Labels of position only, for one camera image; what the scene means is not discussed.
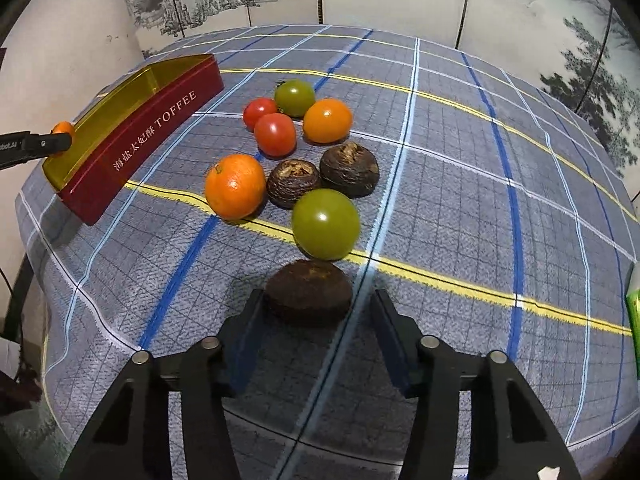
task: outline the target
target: cherry tomato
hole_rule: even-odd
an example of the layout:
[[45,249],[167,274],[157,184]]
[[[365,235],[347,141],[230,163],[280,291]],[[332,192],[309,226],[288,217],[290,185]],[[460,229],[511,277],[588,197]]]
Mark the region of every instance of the cherry tomato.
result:
[[246,127],[249,128],[249,131],[252,132],[255,128],[255,123],[257,123],[261,117],[277,112],[278,105],[276,101],[269,97],[258,97],[246,106],[242,113],[242,120],[244,124],[246,124]]
[[285,114],[268,114],[255,123],[255,140],[267,156],[285,156],[296,149],[296,127]]
[[306,138],[319,144],[327,144],[349,135],[353,115],[338,99],[320,99],[305,114],[302,129]]
[[282,113],[289,117],[301,118],[316,102],[316,93],[306,81],[292,79],[276,88],[274,98]]
[[303,251],[320,260],[340,260],[360,236],[360,216],[342,193],[315,189],[293,206],[291,229]]

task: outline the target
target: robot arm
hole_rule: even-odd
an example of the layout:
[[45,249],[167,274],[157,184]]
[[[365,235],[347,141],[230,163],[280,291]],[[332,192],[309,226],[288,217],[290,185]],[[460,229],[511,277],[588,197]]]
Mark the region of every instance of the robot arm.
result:
[[71,142],[72,137],[68,133],[39,135],[13,132],[0,135],[0,170],[66,152],[71,147]]

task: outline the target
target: white paper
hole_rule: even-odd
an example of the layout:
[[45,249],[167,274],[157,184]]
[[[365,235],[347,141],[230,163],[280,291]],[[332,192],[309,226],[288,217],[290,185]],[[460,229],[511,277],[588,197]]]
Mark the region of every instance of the white paper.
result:
[[20,366],[20,345],[0,337],[0,371],[12,379]]

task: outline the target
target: red tomato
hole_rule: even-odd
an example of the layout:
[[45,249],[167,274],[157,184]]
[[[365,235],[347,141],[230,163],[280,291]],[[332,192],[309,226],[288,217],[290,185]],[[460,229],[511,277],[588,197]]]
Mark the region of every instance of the red tomato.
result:
[[296,149],[296,127],[285,114],[268,114],[255,123],[255,140],[268,156],[289,155]]
[[268,97],[258,97],[246,106],[242,113],[242,120],[244,124],[246,124],[246,127],[249,128],[250,131],[253,131],[258,119],[267,114],[275,114],[277,112],[278,105],[276,101]]

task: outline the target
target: orange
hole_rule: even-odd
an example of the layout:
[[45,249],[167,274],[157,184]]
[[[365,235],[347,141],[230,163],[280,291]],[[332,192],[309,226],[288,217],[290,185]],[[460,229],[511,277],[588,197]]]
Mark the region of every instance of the orange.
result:
[[[76,129],[74,128],[73,124],[71,124],[69,121],[59,122],[53,127],[53,129],[51,130],[51,133],[52,134],[69,134],[71,136],[71,143],[73,143],[74,140],[76,140]],[[51,156],[60,156],[63,153],[65,152],[56,153]]]
[[338,99],[320,99],[306,111],[302,129],[311,142],[328,144],[349,135],[353,115]]
[[251,155],[242,153],[222,158],[204,181],[204,197],[223,220],[249,216],[262,203],[265,190],[262,166]]

